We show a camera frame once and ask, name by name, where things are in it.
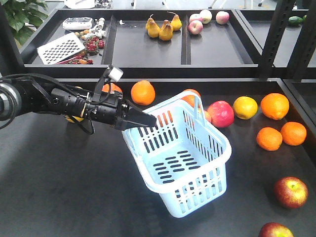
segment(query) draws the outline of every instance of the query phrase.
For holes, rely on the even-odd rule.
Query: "basket handle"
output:
[[[155,106],[152,106],[146,110],[144,110],[144,112],[150,112],[150,111],[153,111],[157,108],[160,108],[162,106],[165,106],[165,105],[168,105],[168,104],[171,104],[173,103],[174,101],[176,100],[180,100],[182,99],[183,97],[187,96],[187,95],[193,95],[195,98],[194,98],[194,117],[195,119],[198,119],[199,116],[201,116],[201,120],[202,123],[203,123],[203,126],[206,126],[206,118],[205,118],[205,114],[204,114],[204,108],[203,108],[203,105],[202,105],[202,101],[201,101],[201,98],[195,94],[194,92],[191,92],[189,90],[187,91],[182,91],[181,93],[171,97],[170,99],[167,99],[161,103],[159,103],[158,105],[155,105]]]

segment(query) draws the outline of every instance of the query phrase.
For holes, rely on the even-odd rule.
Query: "light blue plastic basket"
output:
[[[195,96],[194,108],[181,100],[186,95]],[[184,91],[144,111],[157,118],[156,127],[122,132],[145,184],[174,217],[197,210],[227,187],[225,163],[232,148],[200,111],[201,99]]]

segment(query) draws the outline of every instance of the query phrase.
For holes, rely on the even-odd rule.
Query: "yellow lemon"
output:
[[[233,103],[235,115],[240,119],[250,119],[258,111],[257,102],[248,96],[238,97]]]

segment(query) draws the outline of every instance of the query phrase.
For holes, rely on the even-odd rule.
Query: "green plant leaf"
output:
[[[33,34],[33,30],[29,27],[23,26],[23,28],[19,32],[13,32],[14,37],[21,45],[23,45],[28,38]]]
[[[38,10],[30,9],[30,13],[32,13],[34,16],[38,16],[41,19],[46,19],[48,16],[45,13],[42,13]]]
[[[26,0],[26,2],[34,3],[38,6],[41,6],[42,8],[44,8],[44,10],[48,9],[47,3],[44,0]]]
[[[12,1],[12,5],[11,5],[12,10],[16,11],[16,12],[21,12],[24,10],[24,3],[23,2],[19,2],[19,1]]]
[[[25,4],[24,9],[27,10],[27,11],[30,11],[30,10],[32,10],[32,9],[33,9],[33,10],[38,10],[38,9],[39,9],[39,6],[36,5],[36,4],[33,3],[33,2],[29,2],[29,3]]]
[[[38,16],[29,16],[30,24],[34,25],[36,28],[39,27],[43,21]]]
[[[1,5],[3,6],[9,0],[0,0]]]
[[[9,26],[12,27],[16,32],[18,32],[24,26],[23,22],[16,21],[12,15],[8,15],[8,23]]]
[[[14,17],[16,21],[21,22],[21,23],[29,23],[29,19],[27,17],[27,14],[23,12],[17,12]]]

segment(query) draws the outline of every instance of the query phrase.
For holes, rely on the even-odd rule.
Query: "green vegetable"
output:
[[[289,26],[298,26],[302,23],[303,23],[303,19],[301,17],[298,17],[298,16],[291,16],[288,19]]]

